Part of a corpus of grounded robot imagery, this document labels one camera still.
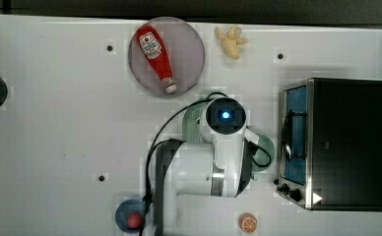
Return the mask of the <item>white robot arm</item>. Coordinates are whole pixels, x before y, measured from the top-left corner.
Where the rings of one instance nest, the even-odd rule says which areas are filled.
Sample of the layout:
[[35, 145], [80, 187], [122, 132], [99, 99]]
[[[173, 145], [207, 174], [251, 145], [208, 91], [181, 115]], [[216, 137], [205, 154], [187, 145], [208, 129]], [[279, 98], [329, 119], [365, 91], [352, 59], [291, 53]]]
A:
[[219, 97], [204, 107], [199, 119], [202, 141], [170, 139], [157, 147], [154, 168], [155, 236], [176, 225], [179, 195], [235, 198], [249, 184], [251, 149], [260, 137], [247, 127], [243, 106]]

